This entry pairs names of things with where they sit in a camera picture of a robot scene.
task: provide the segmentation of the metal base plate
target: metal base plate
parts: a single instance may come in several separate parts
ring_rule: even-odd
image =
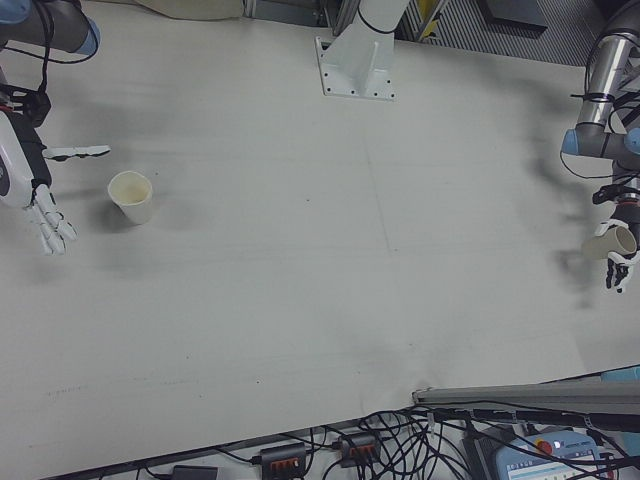
[[[356,87],[353,78],[345,75],[337,65],[323,63],[326,49],[331,45],[331,40],[316,37],[316,54],[320,66],[320,78],[325,95],[338,97],[367,98],[370,100],[394,101],[395,89],[391,83],[391,75],[388,70],[375,70],[369,80],[367,90],[361,92]]]

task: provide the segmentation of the robotic arm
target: robotic arm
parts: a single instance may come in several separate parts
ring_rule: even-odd
[[[602,187],[593,196],[595,204],[612,201],[616,206],[611,218],[603,222],[595,234],[604,238],[610,229],[628,229],[635,239],[629,249],[614,248],[605,251],[608,260],[607,288],[623,293],[640,261],[640,128],[626,134],[606,131],[609,117],[620,98],[619,92],[629,54],[640,45],[640,1],[627,2],[608,22],[589,56],[599,49],[593,73],[589,77],[587,64],[585,94],[578,122],[568,130],[562,144],[562,153],[606,158],[612,161],[612,184]],[[634,99],[640,95],[627,94]]]
[[[62,255],[77,234],[51,195],[45,158],[99,156],[109,147],[47,149],[35,131],[51,103],[46,94],[50,49],[93,56],[99,32],[84,15],[79,0],[0,0],[0,49],[9,40],[45,47],[43,81],[37,91],[9,85],[0,70],[0,201],[25,211],[40,228],[47,255]]]

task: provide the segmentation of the white table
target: white table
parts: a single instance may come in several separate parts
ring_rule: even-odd
[[[113,153],[52,165],[63,258],[0,209],[1,478],[639,361],[640,279],[610,295],[583,265],[610,206],[558,161],[581,70],[398,43],[395,103],[330,98],[319,31],[86,9],[103,48],[51,66],[40,133]],[[125,169],[154,183],[147,225],[108,202]]]

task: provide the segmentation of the paper cup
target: paper cup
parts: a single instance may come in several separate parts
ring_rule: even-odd
[[[147,223],[153,214],[153,187],[147,177],[138,172],[120,172],[109,182],[109,197],[122,213],[137,225]]]
[[[591,260],[607,258],[609,252],[620,255],[635,253],[638,245],[636,239],[627,228],[614,227],[599,237],[593,237],[582,244],[582,253]]]

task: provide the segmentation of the blue joint cap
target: blue joint cap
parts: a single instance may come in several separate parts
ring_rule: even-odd
[[[562,153],[579,155],[578,152],[578,134],[575,130],[567,130],[562,141]]]
[[[100,29],[96,25],[96,22],[91,19],[89,19],[89,25],[91,25],[91,30],[87,31],[87,37],[84,39],[84,43],[80,45],[80,48],[73,53],[92,55],[96,50],[98,50],[98,47],[100,46]]]
[[[0,0],[0,25],[24,22],[31,13],[31,0]]]
[[[640,155],[640,128],[632,128],[624,137],[624,146],[632,153]]]

